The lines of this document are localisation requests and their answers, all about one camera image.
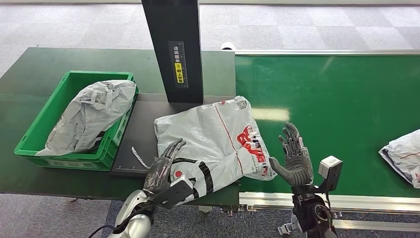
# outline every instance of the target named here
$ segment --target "red stripe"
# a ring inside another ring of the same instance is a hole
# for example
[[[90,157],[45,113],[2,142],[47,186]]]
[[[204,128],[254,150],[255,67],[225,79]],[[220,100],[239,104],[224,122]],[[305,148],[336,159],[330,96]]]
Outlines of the red stripe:
[[[406,155],[406,156],[404,156],[404,157],[401,157],[401,158],[400,158],[400,160],[405,159],[405,158],[407,158],[408,156],[418,155],[418,154],[420,154],[420,152],[417,152],[417,153],[415,153],[415,154]]]
[[[222,120],[222,117],[220,116],[220,113],[219,113],[219,110],[217,109],[217,106],[215,105],[215,106],[214,106],[214,108],[216,108],[217,114],[219,115],[220,121],[221,121],[221,122],[222,122],[222,124],[223,124],[224,130],[226,131],[227,136],[229,137],[229,141],[230,141],[230,144],[232,145],[232,149],[233,149],[233,150],[235,151],[235,153],[236,153],[236,159],[238,160],[239,165],[241,166],[241,173],[242,173],[242,175],[244,175],[244,171],[242,170],[242,164],[241,164],[241,161],[239,160],[239,156],[238,156],[238,151],[236,151],[236,150],[235,150],[235,147],[233,146],[232,139],[230,138],[230,134],[229,134],[229,132],[227,131],[226,125],[224,124],[224,122],[223,122],[223,120]]]

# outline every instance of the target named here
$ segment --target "floor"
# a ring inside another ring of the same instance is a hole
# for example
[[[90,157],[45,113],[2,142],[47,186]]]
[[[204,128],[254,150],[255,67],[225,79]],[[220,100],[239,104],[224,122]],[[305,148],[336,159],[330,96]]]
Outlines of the floor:
[[[230,41],[239,49],[420,49],[419,7],[200,6],[203,50]],[[0,76],[27,47],[152,49],[139,4],[0,4]],[[121,202],[0,194],[0,238],[85,238],[113,224]],[[216,208],[161,210],[150,237],[273,238],[290,211],[238,213]],[[419,223],[419,216],[354,219]],[[339,231],[340,237],[419,237],[404,232]],[[105,231],[96,237],[106,237]]]

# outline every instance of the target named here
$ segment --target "black pillar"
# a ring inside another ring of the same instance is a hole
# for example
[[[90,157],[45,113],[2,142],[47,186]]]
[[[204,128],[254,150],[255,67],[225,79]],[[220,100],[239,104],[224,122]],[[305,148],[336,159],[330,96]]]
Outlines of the black pillar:
[[[169,102],[203,103],[198,0],[142,0]]]

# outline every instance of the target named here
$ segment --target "yellow label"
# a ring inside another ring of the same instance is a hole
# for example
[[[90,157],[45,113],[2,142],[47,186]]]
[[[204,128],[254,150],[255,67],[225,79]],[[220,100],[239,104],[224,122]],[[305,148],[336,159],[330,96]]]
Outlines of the yellow label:
[[[184,83],[184,76],[182,75],[181,63],[175,63],[175,75],[178,83]]]

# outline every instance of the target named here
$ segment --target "plastic mailing bag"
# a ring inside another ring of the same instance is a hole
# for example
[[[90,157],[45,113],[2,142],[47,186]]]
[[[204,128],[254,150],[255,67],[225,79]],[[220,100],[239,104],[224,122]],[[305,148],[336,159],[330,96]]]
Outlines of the plastic mailing bag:
[[[420,129],[389,142],[379,153],[414,188],[420,188]]]
[[[71,100],[37,156],[65,155],[91,149],[130,108],[136,83],[130,80],[96,82]]]
[[[183,138],[171,167],[171,181],[185,175],[194,194],[185,202],[222,189],[242,176],[271,180],[276,173],[252,116],[241,96],[202,105],[155,120],[159,156],[169,144]]]

